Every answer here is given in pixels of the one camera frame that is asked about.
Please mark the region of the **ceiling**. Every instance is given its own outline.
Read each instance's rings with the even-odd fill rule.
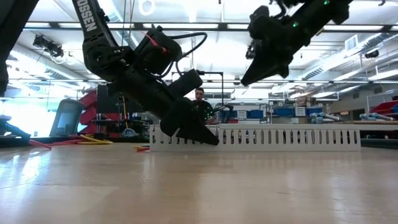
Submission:
[[[217,0],[153,0],[154,4],[151,6],[150,1],[130,1],[127,0],[99,0],[101,7],[107,15],[110,15],[111,21],[114,22],[143,22],[143,23],[248,23],[249,15],[261,4],[268,4],[268,0],[250,0],[250,4],[244,4],[242,0],[222,0],[222,4],[218,4]],[[366,24],[366,25],[379,25],[379,24],[396,24],[398,23],[398,1],[387,1],[385,5],[379,7],[381,1],[354,1],[350,7],[350,18],[345,24]],[[271,5],[271,14],[277,14],[279,8],[276,5]],[[293,8],[289,11],[292,14],[297,10]],[[78,22],[76,12],[74,11],[72,0],[40,0],[35,11],[31,15],[29,22],[35,26],[35,22]],[[186,34],[190,31],[166,30],[167,35],[180,35]],[[121,32],[116,30],[112,31],[113,36],[119,45],[126,45],[122,41]],[[312,39],[312,43],[308,47],[303,47],[295,55],[294,60],[290,64],[291,75],[288,77],[290,80],[299,80],[300,74],[303,74],[309,68],[322,63],[341,51],[345,47],[345,41],[350,37],[356,35],[355,32],[323,32]],[[46,39],[54,41],[56,44],[62,45],[65,51],[64,58],[51,58],[49,54],[43,52],[32,45],[36,35],[43,35]],[[364,40],[375,34],[358,34],[358,42]],[[141,30],[131,31],[132,42],[138,43],[144,37]],[[184,52],[191,49],[192,44],[198,43],[200,37],[197,39],[185,39],[179,41]],[[242,77],[245,70],[250,65],[251,61],[245,58],[245,54],[251,38],[248,32],[244,29],[242,31],[216,31],[211,30],[208,32],[207,41],[190,57],[184,58],[180,61],[180,69],[188,70],[192,67],[203,70],[206,72],[224,72],[224,79],[234,80],[235,77]],[[83,54],[81,45],[83,43],[83,33],[80,30],[73,29],[28,29],[21,34],[14,48],[15,56],[19,62],[15,67],[20,70],[26,71],[25,73],[13,73],[11,78],[14,79],[10,88],[25,88],[29,89],[29,94],[37,91],[35,86],[40,86],[38,83],[43,78],[58,78],[58,79],[76,79],[76,82],[44,82],[42,86],[50,86],[42,88],[42,91],[61,92],[58,90],[65,90],[64,95],[70,96],[73,91],[82,88],[91,88],[96,85],[96,82],[79,82],[79,80],[97,80],[98,77],[91,74],[86,69],[83,63]],[[379,46],[381,52],[379,58],[387,57],[397,49],[396,39],[386,42],[382,47]],[[33,62],[27,63],[23,57],[30,57],[34,59]],[[375,60],[367,60],[366,63],[372,64]],[[347,60],[339,63],[336,67],[328,69],[320,74],[317,78],[312,80],[332,80],[347,72],[356,70],[361,65],[359,56],[354,55]],[[25,79],[38,79],[37,82],[25,81]],[[218,75],[207,75],[203,77],[205,80],[218,79]],[[165,77],[166,80],[172,79],[171,74]],[[268,80],[281,80],[279,76],[270,77]],[[226,83],[226,92],[245,92],[245,98],[268,98],[269,93],[275,88],[285,86],[284,83],[267,82],[257,83],[249,90],[242,89],[241,86],[235,86],[233,83]],[[220,83],[205,83],[204,87],[207,92],[217,92],[221,89]],[[297,86],[288,86],[284,91],[293,93],[297,91]],[[24,96],[25,91],[18,91],[18,96]]]

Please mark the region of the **black robotic arm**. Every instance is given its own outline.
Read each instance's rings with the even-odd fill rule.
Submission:
[[[241,83],[249,85],[273,75],[286,78],[293,55],[310,44],[328,22],[341,24],[349,18],[349,4],[353,0],[274,0],[281,13],[270,17],[267,6],[260,6],[250,15],[249,33],[255,40],[247,58],[254,58]],[[292,15],[285,15],[285,7],[303,3]]]
[[[135,50],[119,47],[97,0],[73,0],[73,4],[85,38],[85,65],[109,82],[110,95],[121,92],[138,102],[160,118],[160,128],[169,136],[178,131],[180,138],[218,144],[218,138],[201,123],[193,102],[184,97],[203,83],[197,72],[185,72],[170,85],[161,79],[183,57],[173,40],[181,37],[168,37],[157,27],[147,32]]]

